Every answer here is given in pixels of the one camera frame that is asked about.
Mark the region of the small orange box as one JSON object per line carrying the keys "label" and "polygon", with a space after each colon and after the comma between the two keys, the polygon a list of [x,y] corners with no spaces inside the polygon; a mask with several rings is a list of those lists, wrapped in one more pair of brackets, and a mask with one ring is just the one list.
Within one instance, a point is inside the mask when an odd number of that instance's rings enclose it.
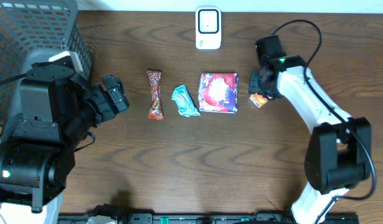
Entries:
{"label": "small orange box", "polygon": [[257,107],[257,108],[261,108],[262,106],[264,106],[268,101],[269,99],[265,98],[264,96],[262,95],[259,95],[257,93],[254,93],[254,94],[251,94],[250,97],[249,97],[249,100]]}

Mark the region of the red orange chocolate bar wrapper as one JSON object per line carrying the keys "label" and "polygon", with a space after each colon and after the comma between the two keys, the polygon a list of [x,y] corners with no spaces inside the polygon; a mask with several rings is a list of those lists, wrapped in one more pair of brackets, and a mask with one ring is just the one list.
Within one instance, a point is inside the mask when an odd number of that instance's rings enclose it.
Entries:
{"label": "red orange chocolate bar wrapper", "polygon": [[146,71],[151,86],[151,107],[148,118],[163,120],[163,106],[161,102],[161,72],[157,70]]}

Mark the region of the purple red noodle packet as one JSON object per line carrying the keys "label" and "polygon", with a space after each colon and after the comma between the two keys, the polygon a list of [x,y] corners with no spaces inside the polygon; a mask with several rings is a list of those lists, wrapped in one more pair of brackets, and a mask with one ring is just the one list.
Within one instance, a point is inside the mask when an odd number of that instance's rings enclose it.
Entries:
{"label": "purple red noodle packet", "polygon": [[199,110],[210,113],[237,112],[237,73],[202,73],[199,89]]}

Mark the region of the teal snack wrapper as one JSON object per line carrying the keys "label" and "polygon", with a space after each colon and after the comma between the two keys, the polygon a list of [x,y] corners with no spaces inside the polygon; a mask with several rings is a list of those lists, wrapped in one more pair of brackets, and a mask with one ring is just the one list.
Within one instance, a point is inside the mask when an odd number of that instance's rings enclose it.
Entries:
{"label": "teal snack wrapper", "polygon": [[200,116],[200,112],[196,108],[185,85],[179,85],[173,91],[172,98],[177,105],[177,111],[185,117]]}

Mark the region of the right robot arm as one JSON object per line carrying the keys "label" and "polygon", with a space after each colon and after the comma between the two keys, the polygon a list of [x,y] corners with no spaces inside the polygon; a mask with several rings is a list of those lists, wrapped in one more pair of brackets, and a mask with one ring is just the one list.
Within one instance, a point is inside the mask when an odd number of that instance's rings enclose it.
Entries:
{"label": "right robot arm", "polygon": [[337,200],[363,180],[374,178],[371,125],[353,118],[318,85],[299,55],[287,55],[277,35],[256,41],[260,69],[251,74],[248,92],[261,107],[286,98],[311,134],[305,156],[308,180],[290,208],[295,223],[323,223]]}

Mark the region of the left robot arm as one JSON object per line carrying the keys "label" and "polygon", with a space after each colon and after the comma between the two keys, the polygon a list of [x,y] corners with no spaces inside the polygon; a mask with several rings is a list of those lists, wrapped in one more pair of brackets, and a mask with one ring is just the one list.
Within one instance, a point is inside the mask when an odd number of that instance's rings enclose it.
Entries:
{"label": "left robot arm", "polygon": [[74,52],[32,64],[19,98],[0,142],[0,223],[56,223],[81,142],[130,104],[118,77],[91,85]]}

